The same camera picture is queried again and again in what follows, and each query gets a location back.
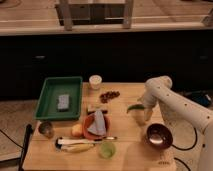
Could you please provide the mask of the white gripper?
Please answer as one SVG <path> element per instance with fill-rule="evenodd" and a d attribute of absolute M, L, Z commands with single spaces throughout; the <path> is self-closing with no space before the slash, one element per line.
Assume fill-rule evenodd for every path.
<path fill-rule="evenodd" d="M 149 121 L 152 117 L 153 110 L 157 104 L 157 98 L 153 96 L 148 90 L 138 99 L 138 101 L 146 108 L 144 110 L 145 120 Z"/>

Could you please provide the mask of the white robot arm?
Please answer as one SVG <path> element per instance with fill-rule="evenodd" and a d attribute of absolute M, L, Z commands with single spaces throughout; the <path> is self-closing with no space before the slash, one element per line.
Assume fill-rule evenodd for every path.
<path fill-rule="evenodd" d="M 201 150 L 197 171 L 213 171 L 213 111 L 171 90 L 172 79 L 160 76 L 145 82 L 145 92 L 140 102 L 152 109 L 162 101 L 180 114 L 204 135 L 205 147 Z"/>

